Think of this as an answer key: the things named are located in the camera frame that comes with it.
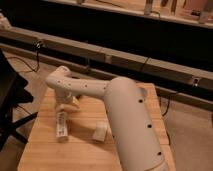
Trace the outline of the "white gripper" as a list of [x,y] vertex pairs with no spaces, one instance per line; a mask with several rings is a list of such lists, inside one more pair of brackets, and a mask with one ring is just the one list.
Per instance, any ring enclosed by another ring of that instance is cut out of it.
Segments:
[[72,93],[64,90],[55,90],[56,108],[64,109],[66,105],[72,110],[80,109],[80,102]]

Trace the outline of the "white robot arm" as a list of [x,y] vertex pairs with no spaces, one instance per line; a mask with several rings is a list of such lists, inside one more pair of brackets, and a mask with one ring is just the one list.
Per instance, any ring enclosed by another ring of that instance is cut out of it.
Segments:
[[46,84],[65,100],[70,94],[101,99],[123,171],[169,171],[156,131],[145,105],[146,90],[132,79],[71,78],[66,66],[46,77]]

